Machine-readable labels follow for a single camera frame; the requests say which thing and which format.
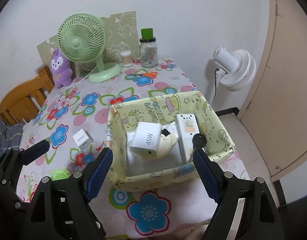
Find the white 45W charger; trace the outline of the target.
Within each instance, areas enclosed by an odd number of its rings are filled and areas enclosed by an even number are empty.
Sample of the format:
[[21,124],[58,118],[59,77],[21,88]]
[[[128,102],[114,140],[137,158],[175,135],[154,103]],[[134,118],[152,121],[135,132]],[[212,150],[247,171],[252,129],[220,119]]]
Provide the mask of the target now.
[[146,157],[156,157],[162,126],[153,122],[139,122],[130,150]]

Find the white power strip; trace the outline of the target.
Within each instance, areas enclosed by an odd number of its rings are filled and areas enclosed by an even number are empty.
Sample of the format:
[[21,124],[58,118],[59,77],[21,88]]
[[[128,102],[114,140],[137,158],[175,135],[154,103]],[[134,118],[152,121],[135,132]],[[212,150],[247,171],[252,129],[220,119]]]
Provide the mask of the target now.
[[177,114],[175,124],[182,160],[186,164],[192,161],[194,150],[193,137],[200,133],[196,116],[195,114]]

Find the cream bear compact mirror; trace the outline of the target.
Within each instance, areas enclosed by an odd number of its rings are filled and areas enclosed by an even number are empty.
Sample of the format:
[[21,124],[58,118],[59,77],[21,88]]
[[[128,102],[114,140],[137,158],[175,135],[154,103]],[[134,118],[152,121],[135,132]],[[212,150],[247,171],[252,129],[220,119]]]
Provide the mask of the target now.
[[156,152],[149,151],[147,149],[143,149],[140,155],[145,159],[161,159],[164,158],[169,152],[174,148],[177,144],[177,137],[169,133],[168,135],[164,135],[163,133],[160,135],[160,140],[156,148]]

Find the grey plaid bedding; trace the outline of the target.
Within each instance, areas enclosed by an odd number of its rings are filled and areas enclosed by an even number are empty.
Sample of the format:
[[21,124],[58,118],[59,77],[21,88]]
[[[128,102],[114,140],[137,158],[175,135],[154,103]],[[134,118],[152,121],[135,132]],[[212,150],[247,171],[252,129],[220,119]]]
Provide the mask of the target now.
[[18,150],[23,136],[24,124],[8,125],[0,120],[0,156],[8,149]]

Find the green perforated device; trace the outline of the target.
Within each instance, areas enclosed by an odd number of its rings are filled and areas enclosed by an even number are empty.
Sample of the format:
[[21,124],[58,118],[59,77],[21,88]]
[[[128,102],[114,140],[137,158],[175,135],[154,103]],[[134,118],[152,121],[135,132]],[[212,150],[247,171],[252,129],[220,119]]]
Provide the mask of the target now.
[[72,173],[68,169],[58,169],[53,170],[49,174],[49,177],[52,180],[62,180],[62,179],[68,179]]

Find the wooden chair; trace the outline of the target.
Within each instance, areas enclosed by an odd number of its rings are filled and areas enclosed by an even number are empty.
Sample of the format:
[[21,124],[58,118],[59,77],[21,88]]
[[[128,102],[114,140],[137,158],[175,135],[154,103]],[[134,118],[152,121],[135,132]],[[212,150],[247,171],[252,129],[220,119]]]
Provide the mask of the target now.
[[54,81],[48,66],[37,71],[38,75],[17,85],[10,90],[0,102],[0,120],[6,124],[15,125],[30,121],[39,113],[38,108],[43,106],[47,99],[46,93],[54,88]]

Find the floral tablecloth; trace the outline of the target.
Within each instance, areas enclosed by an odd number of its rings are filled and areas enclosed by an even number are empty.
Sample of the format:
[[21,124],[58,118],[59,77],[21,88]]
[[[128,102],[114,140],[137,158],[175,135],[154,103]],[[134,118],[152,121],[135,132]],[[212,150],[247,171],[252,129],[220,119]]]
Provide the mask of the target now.
[[[155,79],[134,75],[149,72],[158,75]],[[104,147],[110,147],[107,122],[112,105],[192,91],[197,91],[195,85],[168,57],[154,69],[135,63],[105,82],[92,83],[78,76],[69,89],[53,89],[36,118],[23,129],[21,148],[47,139],[50,150],[23,167],[16,190],[19,198],[31,201],[40,180],[51,171],[82,171]],[[73,139],[80,129],[93,140],[86,151],[81,151]],[[236,150],[219,164],[238,178],[249,176]],[[217,205],[208,197],[197,174],[178,184],[137,192],[117,189],[107,178],[90,206],[109,238],[144,238],[207,224]]]

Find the purple plush toy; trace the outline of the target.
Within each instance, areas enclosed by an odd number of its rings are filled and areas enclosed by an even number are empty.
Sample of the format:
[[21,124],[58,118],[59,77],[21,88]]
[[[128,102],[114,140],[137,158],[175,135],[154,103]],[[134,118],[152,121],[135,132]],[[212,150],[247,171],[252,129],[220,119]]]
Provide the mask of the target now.
[[55,88],[67,87],[72,83],[73,71],[70,61],[59,49],[54,50],[50,65]]

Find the yellow cartoon paper box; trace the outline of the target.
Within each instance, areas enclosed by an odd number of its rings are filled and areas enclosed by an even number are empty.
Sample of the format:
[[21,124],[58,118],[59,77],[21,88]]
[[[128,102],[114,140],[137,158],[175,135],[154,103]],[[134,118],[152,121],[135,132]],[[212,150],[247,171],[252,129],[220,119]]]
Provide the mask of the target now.
[[108,142],[112,186],[128,192],[178,184],[197,176],[193,137],[206,138],[204,152],[222,163],[236,147],[198,91],[116,103],[109,108]]

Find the black plug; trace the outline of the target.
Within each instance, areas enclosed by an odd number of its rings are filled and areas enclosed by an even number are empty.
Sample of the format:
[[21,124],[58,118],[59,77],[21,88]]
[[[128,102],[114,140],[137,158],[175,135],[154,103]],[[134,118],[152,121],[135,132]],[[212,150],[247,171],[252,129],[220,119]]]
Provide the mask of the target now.
[[197,133],[193,136],[192,143],[193,143],[194,150],[196,150],[198,148],[203,149],[203,148],[205,148],[205,146],[207,144],[207,139],[206,139],[204,134]]

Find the beige door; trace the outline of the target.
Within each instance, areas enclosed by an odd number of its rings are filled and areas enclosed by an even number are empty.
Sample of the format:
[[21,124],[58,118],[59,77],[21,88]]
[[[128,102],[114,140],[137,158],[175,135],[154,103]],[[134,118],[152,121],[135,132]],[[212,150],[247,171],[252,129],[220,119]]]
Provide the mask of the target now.
[[241,122],[276,181],[307,161],[307,15],[296,0],[271,0],[270,10],[271,44]]

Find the green desk fan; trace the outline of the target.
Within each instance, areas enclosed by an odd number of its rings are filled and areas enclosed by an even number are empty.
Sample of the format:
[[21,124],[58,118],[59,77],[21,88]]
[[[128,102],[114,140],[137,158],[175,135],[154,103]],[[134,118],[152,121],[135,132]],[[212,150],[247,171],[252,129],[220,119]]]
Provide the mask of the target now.
[[86,13],[69,16],[58,29],[57,42],[61,53],[69,61],[95,63],[88,76],[90,82],[107,81],[122,70],[118,63],[104,63],[107,33],[104,22],[98,17]]

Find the cotton swab container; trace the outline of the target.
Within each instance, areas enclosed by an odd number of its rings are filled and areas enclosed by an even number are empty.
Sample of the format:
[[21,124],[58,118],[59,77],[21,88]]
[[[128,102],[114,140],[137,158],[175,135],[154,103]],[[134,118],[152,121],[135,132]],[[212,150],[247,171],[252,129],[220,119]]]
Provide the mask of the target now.
[[130,50],[121,51],[120,58],[124,67],[130,67],[133,65],[132,52]]

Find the beige cartoon board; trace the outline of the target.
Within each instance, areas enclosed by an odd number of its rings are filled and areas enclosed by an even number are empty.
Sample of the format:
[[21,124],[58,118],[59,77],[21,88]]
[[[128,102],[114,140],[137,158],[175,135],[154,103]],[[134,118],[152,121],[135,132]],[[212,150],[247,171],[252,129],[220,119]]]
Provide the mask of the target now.
[[[137,56],[139,53],[139,38],[136,19],[135,11],[121,12],[101,18],[107,33],[106,48],[103,52],[104,63],[120,63],[122,51],[129,50],[132,57]],[[37,46],[43,64],[51,66],[51,57],[56,48],[58,48],[56,35]]]

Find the glass mason jar green lid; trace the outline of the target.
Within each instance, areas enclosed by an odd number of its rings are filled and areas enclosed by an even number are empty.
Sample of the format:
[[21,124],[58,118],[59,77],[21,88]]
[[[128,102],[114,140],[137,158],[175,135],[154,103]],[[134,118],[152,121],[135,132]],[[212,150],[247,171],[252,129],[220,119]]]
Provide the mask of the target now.
[[153,29],[141,29],[139,42],[141,66],[144,68],[155,68],[158,65],[158,52]]

